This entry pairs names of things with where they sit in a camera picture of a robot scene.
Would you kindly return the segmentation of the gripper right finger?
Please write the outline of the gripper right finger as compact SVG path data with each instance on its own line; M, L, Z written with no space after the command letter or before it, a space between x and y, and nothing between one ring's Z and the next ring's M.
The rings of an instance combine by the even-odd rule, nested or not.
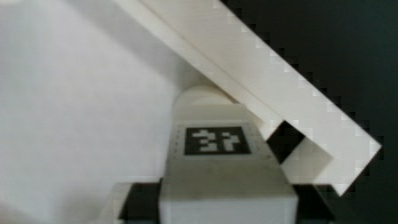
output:
M330 185L294 185L299 195L296 224L356 224L356 213Z

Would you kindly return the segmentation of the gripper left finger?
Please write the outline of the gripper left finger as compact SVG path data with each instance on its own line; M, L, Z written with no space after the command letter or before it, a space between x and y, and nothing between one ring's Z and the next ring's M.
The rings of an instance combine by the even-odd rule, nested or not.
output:
M97 224L161 224L161 183L118 183Z

